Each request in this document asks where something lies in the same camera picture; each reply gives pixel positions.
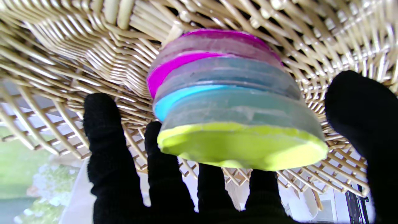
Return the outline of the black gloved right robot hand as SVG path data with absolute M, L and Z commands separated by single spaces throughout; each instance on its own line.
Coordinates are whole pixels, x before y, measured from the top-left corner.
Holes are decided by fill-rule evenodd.
M 376 213 L 375 223 L 397 223 L 397 206 L 389 190 L 397 177 L 398 100 L 383 84 L 354 71 L 337 75 L 325 95 L 326 117 L 367 160 L 367 179 Z M 281 204 L 276 172 L 254 169 L 245 210 L 235 209 L 225 189 L 220 167 L 199 164 L 198 212 L 182 179 L 176 156 L 164 154 L 157 144 L 161 123 L 145 132 L 151 206 L 143 203 L 140 178 L 128 150 L 121 116 L 107 94 L 87 95 L 84 131 L 90 143 L 88 179 L 96 196 L 94 224 L 171 224 L 185 218 L 193 224 L 296 224 Z

